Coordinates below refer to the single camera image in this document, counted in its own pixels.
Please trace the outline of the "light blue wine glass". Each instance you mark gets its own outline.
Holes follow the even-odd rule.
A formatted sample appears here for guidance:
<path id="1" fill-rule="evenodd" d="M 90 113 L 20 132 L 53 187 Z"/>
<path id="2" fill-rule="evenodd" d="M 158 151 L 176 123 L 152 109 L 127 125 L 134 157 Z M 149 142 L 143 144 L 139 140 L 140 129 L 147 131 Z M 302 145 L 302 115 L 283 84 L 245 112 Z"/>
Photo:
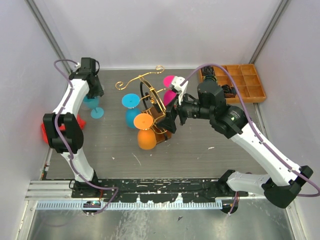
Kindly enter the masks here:
<path id="1" fill-rule="evenodd" d="M 83 99 L 84 105 L 91 110 L 91 117 L 93 119 L 100 119 L 104 115 L 104 110 L 99 107 L 100 98 L 98 96 L 94 98 L 88 98 L 87 96 Z"/>

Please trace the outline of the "orange wine glass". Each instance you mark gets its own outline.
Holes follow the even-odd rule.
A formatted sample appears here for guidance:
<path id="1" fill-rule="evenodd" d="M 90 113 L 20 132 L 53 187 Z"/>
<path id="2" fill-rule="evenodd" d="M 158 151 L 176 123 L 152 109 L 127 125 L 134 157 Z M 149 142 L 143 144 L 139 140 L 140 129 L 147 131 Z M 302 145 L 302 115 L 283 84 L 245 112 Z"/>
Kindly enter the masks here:
<path id="1" fill-rule="evenodd" d="M 143 150 L 151 150 L 156 144 L 156 135 L 152 130 L 153 117 L 147 113 L 140 113 L 134 118 L 134 126 L 139 129 L 137 133 L 138 146 Z"/>

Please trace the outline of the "pink wine glass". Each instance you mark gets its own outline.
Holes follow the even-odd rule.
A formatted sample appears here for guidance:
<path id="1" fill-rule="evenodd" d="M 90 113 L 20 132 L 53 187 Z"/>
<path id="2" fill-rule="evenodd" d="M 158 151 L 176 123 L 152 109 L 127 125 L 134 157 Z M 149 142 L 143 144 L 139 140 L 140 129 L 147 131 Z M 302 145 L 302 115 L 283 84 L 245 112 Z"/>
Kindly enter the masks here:
<path id="1" fill-rule="evenodd" d="M 172 80 L 175 78 L 175 75 L 168 75 L 163 79 L 163 84 L 166 88 L 169 88 Z M 166 90 L 163 96 L 163 104 L 166 107 L 175 97 L 176 93 L 170 89 Z"/>

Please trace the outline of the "red cloth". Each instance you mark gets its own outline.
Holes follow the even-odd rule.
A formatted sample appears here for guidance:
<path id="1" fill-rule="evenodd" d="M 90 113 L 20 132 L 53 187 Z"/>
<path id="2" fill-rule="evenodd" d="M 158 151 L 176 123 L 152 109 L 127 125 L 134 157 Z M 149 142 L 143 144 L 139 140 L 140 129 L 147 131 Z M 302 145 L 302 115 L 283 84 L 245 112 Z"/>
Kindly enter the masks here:
<path id="1" fill-rule="evenodd" d="M 42 118 L 42 136 L 44 141 L 51 147 L 62 142 L 55 125 L 57 115 L 57 113 L 46 113 Z M 70 145 L 83 142 L 83 129 L 86 124 L 87 122 L 79 114 L 75 116 L 70 112 L 60 114 L 57 118 L 58 129 Z"/>

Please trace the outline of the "wooden compartment tray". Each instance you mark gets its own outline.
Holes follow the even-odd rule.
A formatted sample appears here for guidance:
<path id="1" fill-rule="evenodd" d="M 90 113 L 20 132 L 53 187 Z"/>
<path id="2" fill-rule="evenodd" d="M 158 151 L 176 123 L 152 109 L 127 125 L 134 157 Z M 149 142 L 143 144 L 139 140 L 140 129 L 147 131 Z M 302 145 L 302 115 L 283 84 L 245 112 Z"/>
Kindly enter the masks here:
<path id="1" fill-rule="evenodd" d="M 245 103 L 262 103 L 267 96 L 254 64 L 222 65 L 203 67 L 198 71 L 199 82 L 203 82 L 207 75 L 212 75 L 217 84 L 224 90 L 228 104 L 239 103 L 239 97 L 234 90 L 233 83 Z"/>

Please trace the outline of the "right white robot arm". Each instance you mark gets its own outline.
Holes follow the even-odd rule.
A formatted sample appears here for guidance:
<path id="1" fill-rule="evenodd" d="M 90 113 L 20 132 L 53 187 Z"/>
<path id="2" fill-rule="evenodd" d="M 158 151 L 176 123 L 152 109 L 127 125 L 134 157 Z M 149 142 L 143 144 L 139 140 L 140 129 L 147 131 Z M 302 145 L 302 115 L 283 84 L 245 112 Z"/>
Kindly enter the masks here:
<path id="1" fill-rule="evenodd" d="M 227 170 L 218 180 L 219 191 L 225 197 L 235 192 L 263 195 L 273 205 L 285 209 L 299 195 L 313 170 L 299 166 L 286 158 L 256 128 L 244 110 L 226 103 L 224 91 L 215 81 L 203 81 L 197 86 L 198 98 L 186 93 L 187 84 L 175 78 L 169 84 L 176 95 L 166 105 L 165 117 L 157 124 L 171 133 L 188 118 L 209 120 L 211 127 L 242 147 L 266 171 L 264 175 Z"/>

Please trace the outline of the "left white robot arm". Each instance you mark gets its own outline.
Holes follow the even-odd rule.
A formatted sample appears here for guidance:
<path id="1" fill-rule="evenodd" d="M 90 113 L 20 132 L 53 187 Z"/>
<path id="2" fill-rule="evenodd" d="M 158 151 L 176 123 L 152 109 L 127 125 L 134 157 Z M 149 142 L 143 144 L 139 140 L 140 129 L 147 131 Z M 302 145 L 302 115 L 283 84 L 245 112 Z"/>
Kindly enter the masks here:
<path id="1" fill-rule="evenodd" d="M 66 76 L 68 88 L 52 113 L 46 113 L 42 122 L 51 149 L 60 154 L 74 174 L 73 198 L 97 198 L 102 192 L 96 171 L 90 166 L 84 150 L 84 134 L 77 116 L 83 100 L 94 107 L 104 95 L 98 72 L 100 64 L 91 57 L 75 62 L 75 69 Z"/>

